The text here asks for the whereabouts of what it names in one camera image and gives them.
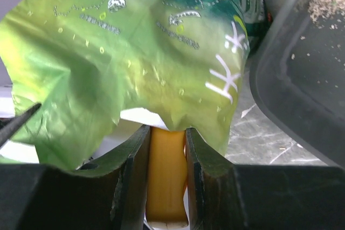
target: black plastic tray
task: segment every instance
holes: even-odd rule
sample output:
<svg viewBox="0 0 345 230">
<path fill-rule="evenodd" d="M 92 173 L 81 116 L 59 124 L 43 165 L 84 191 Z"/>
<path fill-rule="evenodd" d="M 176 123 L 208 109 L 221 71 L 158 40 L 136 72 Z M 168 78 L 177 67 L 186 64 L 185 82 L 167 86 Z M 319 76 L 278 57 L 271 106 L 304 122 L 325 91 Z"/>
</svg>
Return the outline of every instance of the black plastic tray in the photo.
<svg viewBox="0 0 345 230">
<path fill-rule="evenodd" d="M 253 57 L 251 91 L 292 139 L 345 168 L 345 18 L 314 24 L 308 2 L 286 0 Z"/>
</svg>

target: marble surface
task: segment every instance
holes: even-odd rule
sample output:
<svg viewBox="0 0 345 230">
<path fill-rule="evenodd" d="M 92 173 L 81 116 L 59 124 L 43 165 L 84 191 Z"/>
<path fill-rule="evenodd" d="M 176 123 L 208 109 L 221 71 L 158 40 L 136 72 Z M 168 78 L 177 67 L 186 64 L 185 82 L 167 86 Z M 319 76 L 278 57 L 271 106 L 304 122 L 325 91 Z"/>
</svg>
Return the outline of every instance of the marble surface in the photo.
<svg viewBox="0 0 345 230">
<path fill-rule="evenodd" d="M 225 157 L 237 164 L 324 165 L 261 112 L 250 91 L 249 71 L 243 78 Z"/>
<path fill-rule="evenodd" d="M 266 0 L 275 16 L 285 0 Z M 249 86 L 249 65 L 234 115 L 226 158 L 238 164 L 324 165 L 258 108 Z"/>
</svg>

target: plastic bag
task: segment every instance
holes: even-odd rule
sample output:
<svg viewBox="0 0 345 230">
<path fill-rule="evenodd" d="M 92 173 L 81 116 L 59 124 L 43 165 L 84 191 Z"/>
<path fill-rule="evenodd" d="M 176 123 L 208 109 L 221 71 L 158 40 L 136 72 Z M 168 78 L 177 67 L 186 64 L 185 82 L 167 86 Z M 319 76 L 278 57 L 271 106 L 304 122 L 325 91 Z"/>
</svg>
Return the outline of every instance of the plastic bag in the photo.
<svg viewBox="0 0 345 230">
<path fill-rule="evenodd" d="M 16 113 L 43 105 L 13 140 L 74 169 L 122 117 L 194 127 L 224 155 L 267 16 L 263 0 L 23 0 L 0 23 L 0 56 Z"/>
</svg>

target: yellow object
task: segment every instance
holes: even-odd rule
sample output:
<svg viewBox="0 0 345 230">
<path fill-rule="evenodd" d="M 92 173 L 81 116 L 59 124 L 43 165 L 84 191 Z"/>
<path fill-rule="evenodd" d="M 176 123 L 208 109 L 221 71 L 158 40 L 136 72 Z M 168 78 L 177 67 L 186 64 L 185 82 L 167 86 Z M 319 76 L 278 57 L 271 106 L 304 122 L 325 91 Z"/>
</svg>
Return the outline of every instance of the yellow object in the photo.
<svg viewBox="0 0 345 230">
<path fill-rule="evenodd" d="M 236 15 L 233 16 L 233 19 L 235 20 L 235 22 L 239 23 L 239 25 L 242 27 L 242 29 L 246 33 L 246 37 L 248 38 L 247 29 L 246 29 L 246 26 L 244 25 L 242 19 Z"/>
<path fill-rule="evenodd" d="M 151 130 L 146 219 L 151 227 L 188 226 L 183 204 L 187 187 L 185 131 Z"/>
</svg>

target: crumpled wrapper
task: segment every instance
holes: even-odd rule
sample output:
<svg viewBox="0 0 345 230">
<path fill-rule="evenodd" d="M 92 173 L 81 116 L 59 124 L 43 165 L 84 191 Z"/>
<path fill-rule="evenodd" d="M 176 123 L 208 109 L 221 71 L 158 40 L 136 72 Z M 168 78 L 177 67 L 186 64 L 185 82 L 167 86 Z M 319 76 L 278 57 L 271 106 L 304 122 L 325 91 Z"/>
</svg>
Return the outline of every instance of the crumpled wrapper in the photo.
<svg viewBox="0 0 345 230">
<path fill-rule="evenodd" d="M 43 105 L 13 140 L 74 169 L 143 108 L 224 155 L 245 61 L 268 27 L 263 0 L 23 0 L 0 23 L 0 56 L 16 113 Z"/>
</svg>

